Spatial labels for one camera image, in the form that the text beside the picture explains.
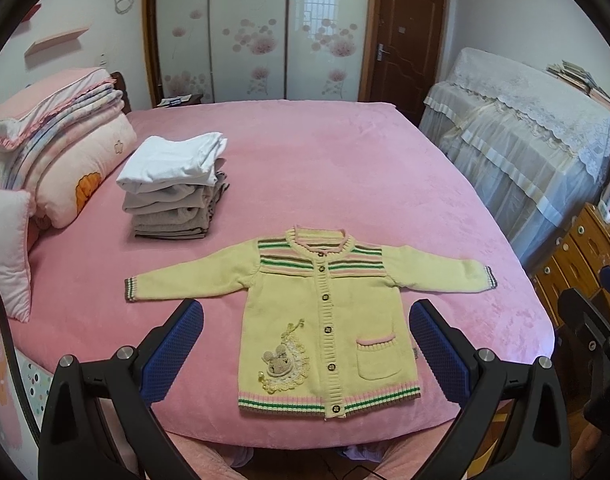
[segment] pink bedsheet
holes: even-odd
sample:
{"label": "pink bedsheet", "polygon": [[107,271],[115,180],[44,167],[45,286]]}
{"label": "pink bedsheet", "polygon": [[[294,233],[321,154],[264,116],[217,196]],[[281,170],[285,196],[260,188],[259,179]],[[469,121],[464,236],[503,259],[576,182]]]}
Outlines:
{"label": "pink bedsheet", "polygon": [[[229,138],[231,183],[204,240],[135,239],[110,176],[80,217],[42,238],[30,255],[32,312],[12,322],[16,345],[54,370],[59,357],[109,357],[137,345],[178,301],[129,304],[124,278],[205,256],[294,224],[345,228],[378,244],[409,244],[494,269],[498,289],[482,294],[405,291],[411,305],[431,298],[476,347],[531,363],[550,355],[552,326],[493,218],[443,154],[387,104],[240,102],[133,112],[140,139],[185,139],[210,131]],[[163,427],[223,444],[305,449],[397,437],[452,419],[424,359],[420,399],[345,420],[280,418],[239,412],[237,365],[245,292],[202,300],[205,329],[165,401]]]}

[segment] blue gripper pad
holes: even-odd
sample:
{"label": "blue gripper pad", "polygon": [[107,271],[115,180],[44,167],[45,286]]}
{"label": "blue gripper pad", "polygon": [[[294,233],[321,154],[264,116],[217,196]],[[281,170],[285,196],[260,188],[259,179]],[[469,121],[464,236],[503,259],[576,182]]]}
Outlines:
{"label": "blue gripper pad", "polygon": [[143,367],[141,397],[146,405],[165,399],[203,330],[203,307],[192,301]]}
{"label": "blue gripper pad", "polygon": [[469,368],[421,301],[409,311],[409,328],[447,400],[463,408],[471,394]]}

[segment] wooden cabinet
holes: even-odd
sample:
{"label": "wooden cabinet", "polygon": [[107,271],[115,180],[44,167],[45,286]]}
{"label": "wooden cabinet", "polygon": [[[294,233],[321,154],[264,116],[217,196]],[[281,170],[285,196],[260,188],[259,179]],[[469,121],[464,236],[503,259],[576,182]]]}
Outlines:
{"label": "wooden cabinet", "polygon": [[558,297],[566,288],[576,288],[595,301],[610,322],[610,295],[600,286],[598,274],[610,266],[610,225],[598,211],[586,204],[556,251],[532,278],[534,290],[555,328],[563,324],[558,316]]}

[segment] headboard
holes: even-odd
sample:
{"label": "headboard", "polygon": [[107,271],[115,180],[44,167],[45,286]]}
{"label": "headboard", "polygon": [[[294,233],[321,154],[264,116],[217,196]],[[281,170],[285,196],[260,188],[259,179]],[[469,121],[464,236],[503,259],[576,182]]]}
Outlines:
{"label": "headboard", "polygon": [[132,106],[130,105],[130,98],[127,95],[127,86],[125,85],[125,78],[120,72],[112,72],[110,75],[114,79],[116,79],[114,88],[123,91],[123,102],[125,103],[125,106],[123,107],[123,113],[127,115],[132,111]]}

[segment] metal screw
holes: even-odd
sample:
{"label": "metal screw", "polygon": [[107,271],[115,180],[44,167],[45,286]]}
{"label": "metal screw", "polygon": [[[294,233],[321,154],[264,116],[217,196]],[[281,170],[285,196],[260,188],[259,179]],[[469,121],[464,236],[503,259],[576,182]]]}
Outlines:
{"label": "metal screw", "polygon": [[73,362],[74,362],[74,356],[67,354],[67,355],[64,355],[63,357],[61,357],[61,359],[59,360],[59,366],[62,366],[63,368],[67,368]]}
{"label": "metal screw", "polygon": [[549,357],[545,357],[544,355],[541,355],[538,358],[538,364],[540,366],[542,366],[543,368],[545,368],[546,370],[549,370],[551,368],[551,359]]}
{"label": "metal screw", "polygon": [[496,359],[496,354],[489,348],[482,348],[478,351],[478,357],[480,357],[485,363],[489,363]]}
{"label": "metal screw", "polygon": [[130,357],[132,357],[133,354],[134,354],[134,348],[132,348],[131,346],[123,346],[123,347],[119,348],[118,351],[116,352],[116,357],[118,357],[119,359],[125,360],[125,359],[129,359]]}

